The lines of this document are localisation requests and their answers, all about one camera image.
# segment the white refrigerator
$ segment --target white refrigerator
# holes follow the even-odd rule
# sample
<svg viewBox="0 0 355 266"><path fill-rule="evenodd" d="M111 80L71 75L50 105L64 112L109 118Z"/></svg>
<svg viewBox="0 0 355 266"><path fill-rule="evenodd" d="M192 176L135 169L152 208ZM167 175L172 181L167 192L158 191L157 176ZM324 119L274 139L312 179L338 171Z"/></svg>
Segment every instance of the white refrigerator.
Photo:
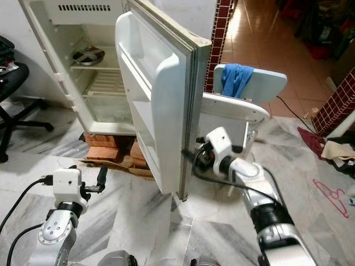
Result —
<svg viewBox="0 0 355 266"><path fill-rule="evenodd" d="M191 164L181 150L195 148L211 41L146 0L20 3L85 131L136 135L161 192L185 198ZM89 44L104 60L73 62ZM222 98L206 99L204 113L223 109Z"/></svg>

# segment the blue towel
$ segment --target blue towel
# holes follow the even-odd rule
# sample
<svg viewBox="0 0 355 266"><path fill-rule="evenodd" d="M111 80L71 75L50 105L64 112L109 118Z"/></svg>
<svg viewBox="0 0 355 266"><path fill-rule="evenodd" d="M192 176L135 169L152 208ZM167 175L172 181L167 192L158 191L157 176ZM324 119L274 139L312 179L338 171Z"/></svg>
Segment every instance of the blue towel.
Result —
<svg viewBox="0 0 355 266"><path fill-rule="evenodd" d="M222 95L240 98L254 68L240 64L226 64L222 73Z"/></svg>

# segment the power cord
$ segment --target power cord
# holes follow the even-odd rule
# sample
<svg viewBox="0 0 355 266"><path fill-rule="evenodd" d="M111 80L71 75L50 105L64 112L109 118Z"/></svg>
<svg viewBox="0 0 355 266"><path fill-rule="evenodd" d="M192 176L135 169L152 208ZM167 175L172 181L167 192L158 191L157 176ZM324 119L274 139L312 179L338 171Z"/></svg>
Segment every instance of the power cord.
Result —
<svg viewBox="0 0 355 266"><path fill-rule="evenodd" d="M283 104L286 106L286 108L288 108L289 111L290 111L291 113L293 113L293 114L295 115L295 117L297 117L313 134L315 134L315 135L318 136L318 134L315 133L315 132L302 120L302 118L300 118L298 115L296 115L295 112L293 112L293 111L290 109L290 107L288 107L288 105L285 103L285 101L284 101L280 96L276 96L276 97L279 98L279 99L283 102Z"/></svg>
<svg viewBox="0 0 355 266"><path fill-rule="evenodd" d="M276 187L278 196L280 197L280 201L281 201L283 207L284 207L284 208L286 209L286 211L288 212L288 209L287 209L287 206L286 206L286 202L285 202L285 200L283 200L283 196L282 196L282 194L281 194L280 188L278 187L278 183L277 183L277 181L276 181L275 176L273 176L273 174L271 173L271 171L270 171L268 168L266 168L266 167L264 167L264 166L263 166L262 168L263 168L266 172L268 172L268 174L271 176L272 181L273 181L273 184L274 184L275 187Z"/></svg>
<svg viewBox="0 0 355 266"><path fill-rule="evenodd" d="M4 220L2 221L1 225L0 225L0 234L2 229L5 226L5 223L7 222L7 220L9 219L10 215L13 213L13 211L16 209L16 207L19 205L20 201L23 199L23 197L26 195L26 193L36 184L39 183L43 183L45 185L51 186L53 185L53 175L48 175L45 178L40 178L39 180L34 181L33 183L31 183L19 196L19 198L17 199L17 201L15 202L15 204L12 206L12 208L10 209L9 213L5 216Z"/></svg>
<svg viewBox="0 0 355 266"><path fill-rule="evenodd" d="M280 203L273 197L271 197L270 195L264 193L264 192L261 192L259 190L256 190L252 187L248 187L248 186L244 186L244 185L240 185L240 184L235 184L233 182L230 182L230 181L227 181L227 180L217 180L217 179L214 179L214 178L210 178L210 177L206 177L206 176L202 176L202 175L199 175L198 173L196 173L195 171L195 166L196 166L196 160L198 158L198 156L200 155L201 152L203 152L204 150L202 149L202 147L199 149L199 151L196 153L195 155L195 158L194 158L194 162L192 164L192 173L199 179L201 180L205 180L205 181L209 181L209 182L214 182L214 183L219 183L219 184L223 184L223 185L229 185L229 186L234 186L234 187L237 187L237 188L241 188L243 190L252 190L268 199L270 199L273 203L275 203L276 205L280 205Z"/></svg>
<svg viewBox="0 0 355 266"><path fill-rule="evenodd" d="M42 226L42 223L38 224L36 226L29 227L29 228L25 229L24 231L22 231L18 236L16 236L15 240L11 244L10 251L9 251L9 253L7 255L6 266L11 266L12 253L13 253L13 251L15 249L15 245L16 245L17 241L21 238L21 236L23 236L24 234L28 233L29 231L34 230L36 228L39 228L41 226Z"/></svg>

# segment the red brick wall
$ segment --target red brick wall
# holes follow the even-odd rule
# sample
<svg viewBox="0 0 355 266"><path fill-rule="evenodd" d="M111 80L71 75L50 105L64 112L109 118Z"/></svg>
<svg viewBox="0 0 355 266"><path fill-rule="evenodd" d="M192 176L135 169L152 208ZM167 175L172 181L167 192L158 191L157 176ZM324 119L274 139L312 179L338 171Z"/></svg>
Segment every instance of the red brick wall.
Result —
<svg viewBox="0 0 355 266"><path fill-rule="evenodd" d="M226 39L228 21L232 11L233 0L217 0L215 22L212 32L212 49L207 65L204 91L213 90L213 71L222 57L224 42Z"/></svg>
<svg viewBox="0 0 355 266"><path fill-rule="evenodd" d="M330 134L355 109L355 68L345 77L312 122L321 136Z"/></svg>

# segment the red cloth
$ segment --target red cloth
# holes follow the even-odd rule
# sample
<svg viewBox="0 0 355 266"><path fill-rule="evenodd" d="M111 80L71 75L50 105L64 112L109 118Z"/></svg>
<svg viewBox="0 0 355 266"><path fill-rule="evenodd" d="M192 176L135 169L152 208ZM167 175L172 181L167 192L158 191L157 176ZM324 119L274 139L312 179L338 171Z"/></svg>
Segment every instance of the red cloth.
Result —
<svg viewBox="0 0 355 266"><path fill-rule="evenodd" d="M321 157L323 151L323 147L321 146L321 144L325 145L326 140L300 127L298 127L297 130L301 134L301 137L304 142L318 156L318 158L320 160L325 160Z"/></svg>

